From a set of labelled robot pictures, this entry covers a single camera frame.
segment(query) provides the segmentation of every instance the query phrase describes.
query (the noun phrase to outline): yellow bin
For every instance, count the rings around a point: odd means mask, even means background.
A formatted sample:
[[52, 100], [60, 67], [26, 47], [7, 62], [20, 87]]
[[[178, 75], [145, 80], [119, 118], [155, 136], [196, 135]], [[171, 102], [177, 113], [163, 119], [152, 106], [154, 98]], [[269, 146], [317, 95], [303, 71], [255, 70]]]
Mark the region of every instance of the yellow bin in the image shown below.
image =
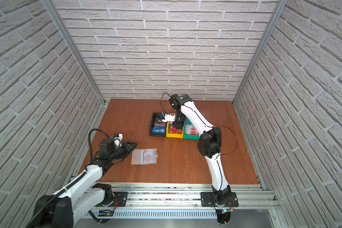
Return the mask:
[[166, 128], [166, 137], [169, 138], [180, 138], [182, 139], [184, 137], [184, 128], [182, 128], [182, 134], [174, 134], [174, 133], [169, 133], [169, 127], [170, 127], [170, 122], [167, 122], [167, 128]]

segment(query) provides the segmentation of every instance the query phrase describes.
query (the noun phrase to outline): teal bin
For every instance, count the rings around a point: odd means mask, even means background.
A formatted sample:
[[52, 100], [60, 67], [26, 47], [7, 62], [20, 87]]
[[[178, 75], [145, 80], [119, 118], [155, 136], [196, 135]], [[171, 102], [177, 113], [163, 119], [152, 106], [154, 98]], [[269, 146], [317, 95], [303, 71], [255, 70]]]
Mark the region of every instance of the teal bin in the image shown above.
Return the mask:
[[187, 125], [192, 125], [191, 121], [186, 118], [186, 121], [184, 123], [184, 139], [199, 139], [200, 136], [199, 135], [188, 135], [186, 134], [186, 126]]

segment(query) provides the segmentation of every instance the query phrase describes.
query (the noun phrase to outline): red wire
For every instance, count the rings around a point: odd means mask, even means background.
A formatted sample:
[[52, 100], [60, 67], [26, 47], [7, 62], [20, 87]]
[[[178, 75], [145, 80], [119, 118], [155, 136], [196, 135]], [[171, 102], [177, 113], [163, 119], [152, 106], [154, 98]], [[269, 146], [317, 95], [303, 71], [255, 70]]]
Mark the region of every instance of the red wire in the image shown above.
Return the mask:
[[117, 207], [118, 207], [118, 200], [117, 200], [117, 198], [115, 198], [115, 208], [114, 208], [114, 211], [115, 211], [115, 209], [117, 209]]

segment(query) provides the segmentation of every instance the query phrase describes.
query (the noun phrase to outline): white robotic arm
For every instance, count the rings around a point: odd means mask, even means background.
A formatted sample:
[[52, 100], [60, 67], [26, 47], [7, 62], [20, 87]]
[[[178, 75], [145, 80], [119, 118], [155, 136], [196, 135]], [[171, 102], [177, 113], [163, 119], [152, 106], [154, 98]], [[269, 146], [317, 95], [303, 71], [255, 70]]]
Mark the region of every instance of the white robotic arm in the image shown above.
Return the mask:
[[[187, 101], [180, 107], [180, 111], [184, 114], [194, 125], [199, 136], [204, 132], [208, 132], [214, 128], [214, 126], [209, 123], [205, 117], [196, 108], [193, 101]], [[175, 121], [175, 115], [165, 114], [166, 121]], [[217, 191], [225, 189], [228, 186], [228, 182], [225, 179], [223, 167], [220, 159], [220, 153], [215, 153], [211, 158], [203, 155], [208, 163], [212, 186]]]
[[205, 119], [205, 117], [196, 108], [189, 95], [171, 95], [169, 97], [169, 102], [173, 109], [176, 110], [176, 114], [165, 114], [165, 121], [173, 121], [173, 126], [178, 129], [182, 129], [187, 117], [194, 125], [200, 135], [198, 150], [200, 154], [205, 157], [209, 166], [214, 191], [213, 200], [217, 205], [225, 204], [231, 195], [231, 190], [224, 176], [220, 159], [220, 128], [214, 127]]

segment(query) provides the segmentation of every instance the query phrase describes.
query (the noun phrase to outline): metal corner post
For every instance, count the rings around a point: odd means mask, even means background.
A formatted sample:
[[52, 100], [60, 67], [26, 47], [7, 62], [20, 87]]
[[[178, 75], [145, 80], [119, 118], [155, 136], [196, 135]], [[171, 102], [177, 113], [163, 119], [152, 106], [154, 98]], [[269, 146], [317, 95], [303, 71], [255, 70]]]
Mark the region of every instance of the metal corner post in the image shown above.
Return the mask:
[[232, 103], [235, 103], [235, 101], [237, 101], [237, 99], [241, 95], [243, 87], [246, 84], [247, 80], [249, 79], [249, 76], [250, 76], [254, 66], [256, 65], [257, 61], [259, 60], [260, 55], [261, 55], [263, 49], [265, 48], [265, 45], [266, 45], [267, 41], [269, 40], [270, 35], [271, 35], [272, 31], [274, 30], [275, 25], [277, 24], [277, 22], [278, 22], [278, 20], [280, 18], [280, 15], [283, 12], [283, 9], [284, 9], [287, 1], [288, 0], [279, 0], [278, 3], [276, 3], [275, 10], [272, 13], [271, 19], [268, 22], [267, 27], [266, 27], [264, 33], [262, 34], [260, 42], [257, 45], [256, 51], [253, 54], [252, 59], [251, 59], [251, 61], [248, 64], [247, 70], [246, 70], [246, 72], [245, 72], [245, 74], [243, 76], [241, 84], [238, 87], [237, 93], [234, 96]]
[[82, 55], [80, 54], [80, 51], [78, 50], [74, 40], [72, 39], [70, 32], [68, 31], [66, 25], [64, 24], [64, 21], [63, 21], [61, 15], [59, 14], [53, 0], [42, 0], [42, 2], [44, 4], [44, 6], [46, 7], [49, 15], [52, 17], [53, 22], [56, 24], [57, 29], [60, 32], [60, 34], [62, 35], [64, 41], [67, 43], [69, 50], [72, 52], [75, 60], [79, 64], [79, 66], [80, 66], [83, 74], [85, 75], [86, 79], [88, 80], [91, 88], [95, 92], [95, 95], [99, 99], [100, 103], [102, 105], [104, 105], [105, 99], [104, 99], [103, 95], [101, 94], [98, 86], [96, 85], [96, 82], [95, 82], [94, 78], [92, 77], [90, 70], [88, 69], [84, 59], [82, 58]]

